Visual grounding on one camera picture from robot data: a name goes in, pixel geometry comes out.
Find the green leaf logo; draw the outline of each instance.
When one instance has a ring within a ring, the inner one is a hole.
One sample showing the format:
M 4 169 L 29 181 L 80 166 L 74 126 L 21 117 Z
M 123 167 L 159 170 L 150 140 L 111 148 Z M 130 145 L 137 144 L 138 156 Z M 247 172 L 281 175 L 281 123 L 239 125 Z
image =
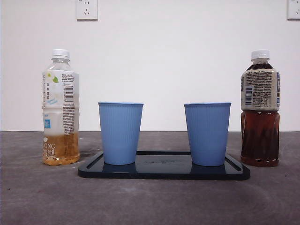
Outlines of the green leaf logo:
M 58 83 L 57 77 L 54 77 L 54 78 L 53 78 L 53 82 L 54 82 L 54 83 Z

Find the table surface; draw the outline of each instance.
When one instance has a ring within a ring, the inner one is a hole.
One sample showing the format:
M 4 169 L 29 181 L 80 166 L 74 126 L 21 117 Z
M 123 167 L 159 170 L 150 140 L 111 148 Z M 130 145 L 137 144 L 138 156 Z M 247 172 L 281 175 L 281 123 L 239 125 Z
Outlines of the table surface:
M 79 162 L 42 163 L 42 132 L 1 132 L 1 224 L 300 224 L 300 132 L 280 133 L 279 166 L 247 166 L 251 178 L 87 179 L 77 168 L 102 149 L 80 132 Z M 189 150 L 186 132 L 141 132 L 139 150 Z M 240 159 L 240 132 L 227 153 Z

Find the electrical outlet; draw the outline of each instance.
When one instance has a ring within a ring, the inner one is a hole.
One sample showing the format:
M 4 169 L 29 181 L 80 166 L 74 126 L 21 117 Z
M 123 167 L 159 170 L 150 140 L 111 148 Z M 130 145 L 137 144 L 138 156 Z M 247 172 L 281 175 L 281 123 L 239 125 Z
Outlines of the electrical outlet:
M 300 20 L 300 0 L 287 1 L 287 19 Z
M 77 20 L 97 20 L 98 0 L 76 0 Z

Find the black tray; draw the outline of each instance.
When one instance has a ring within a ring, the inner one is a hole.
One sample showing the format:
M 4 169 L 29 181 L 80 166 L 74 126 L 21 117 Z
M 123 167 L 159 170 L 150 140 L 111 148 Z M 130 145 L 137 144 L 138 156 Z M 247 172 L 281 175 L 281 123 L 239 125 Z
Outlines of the black tray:
M 192 163 L 190 151 L 137 151 L 135 163 L 104 163 L 103 152 L 89 158 L 78 175 L 85 178 L 178 179 L 178 180 L 247 180 L 250 170 L 226 154 L 221 166 Z

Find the cup rim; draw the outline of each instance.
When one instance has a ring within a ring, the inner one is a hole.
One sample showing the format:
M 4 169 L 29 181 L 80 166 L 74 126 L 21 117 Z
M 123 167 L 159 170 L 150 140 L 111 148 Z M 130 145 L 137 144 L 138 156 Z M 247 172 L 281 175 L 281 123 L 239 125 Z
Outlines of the cup rim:
M 135 102 L 98 102 L 98 104 L 110 104 L 110 105 L 116 105 L 116 104 L 121 104 L 121 105 L 144 105 L 143 103 L 135 103 Z
M 189 105 L 231 105 L 231 102 L 199 102 L 199 103 L 185 103 L 184 106 Z

